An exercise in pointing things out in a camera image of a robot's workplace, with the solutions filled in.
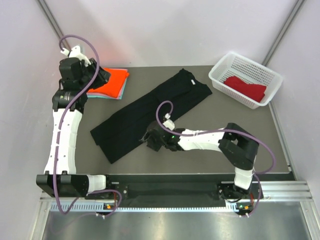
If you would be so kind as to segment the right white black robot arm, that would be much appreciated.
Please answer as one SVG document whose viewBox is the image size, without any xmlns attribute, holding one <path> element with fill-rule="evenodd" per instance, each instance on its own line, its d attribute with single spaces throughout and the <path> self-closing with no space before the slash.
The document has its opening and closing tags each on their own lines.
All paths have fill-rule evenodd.
<svg viewBox="0 0 320 240">
<path fill-rule="evenodd" d="M 221 152 L 234 166 L 235 176 L 232 187 L 221 190 L 227 199 L 245 198 L 252 191 L 254 163 L 259 143 L 248 137 L 249 133 L 235 123 L 228 123 L 226 128 L 234 132 L 205 133 L 203 130 L 176 128 L 171 120 L 166 120 L 161 127 L 157 121 L 149 124 L 140 139 L 147 147 L 159 151 L 162 147 L 172 151 L 210 150 Z"/>
</svg>

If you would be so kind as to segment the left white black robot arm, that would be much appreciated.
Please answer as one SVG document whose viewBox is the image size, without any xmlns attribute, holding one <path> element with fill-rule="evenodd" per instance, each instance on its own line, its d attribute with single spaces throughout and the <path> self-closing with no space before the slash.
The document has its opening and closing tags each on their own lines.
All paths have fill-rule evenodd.
<svg viewBox="0 0 320 240">
<path fill-rule="evenodd" d="M 78 174 L 76 142 L 83 117 L 87 92 L 105 85 L 110 73 L 97 65 L 94 58 L 83 54 L 79 45 L 63 49 L 65 59 L 59 63 L 58 90 L 52 97 L 53 132 L 49 158 L 44 173 L 36 184 L 51 197 L 85 197 L 97 192 L 109 198 L 114 191 L 105 175 Z"/>
</svg>

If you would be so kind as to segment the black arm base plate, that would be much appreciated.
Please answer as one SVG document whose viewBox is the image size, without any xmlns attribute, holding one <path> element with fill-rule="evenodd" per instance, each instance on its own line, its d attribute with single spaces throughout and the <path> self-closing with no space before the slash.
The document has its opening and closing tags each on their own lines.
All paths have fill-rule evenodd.
<svg viewBox="0 0 320 240">
<path fill-rule="evenodd" d="M 233 174 L 110 174 L 123 208 L 221 207 L 235 197 Z"/>
</svg>

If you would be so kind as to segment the black t shirt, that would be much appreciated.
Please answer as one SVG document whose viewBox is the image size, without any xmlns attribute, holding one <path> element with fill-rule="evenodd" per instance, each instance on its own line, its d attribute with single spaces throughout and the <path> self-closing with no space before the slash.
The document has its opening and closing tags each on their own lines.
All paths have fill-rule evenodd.
<svg viewBox="0 0 320 240">
<path fill-rule="evenodd" d="M 156 120 L 157 108 L 162 102 L 173 103 L 171 119 L 176 121 L 211 94 L 206 84 L 196 80 L 191 72 L 181 69 L 149 93 L 115 112 L 93 128 L 90 134 L 113 164 L 141 144 L 148 125 Z"/>
</svg>

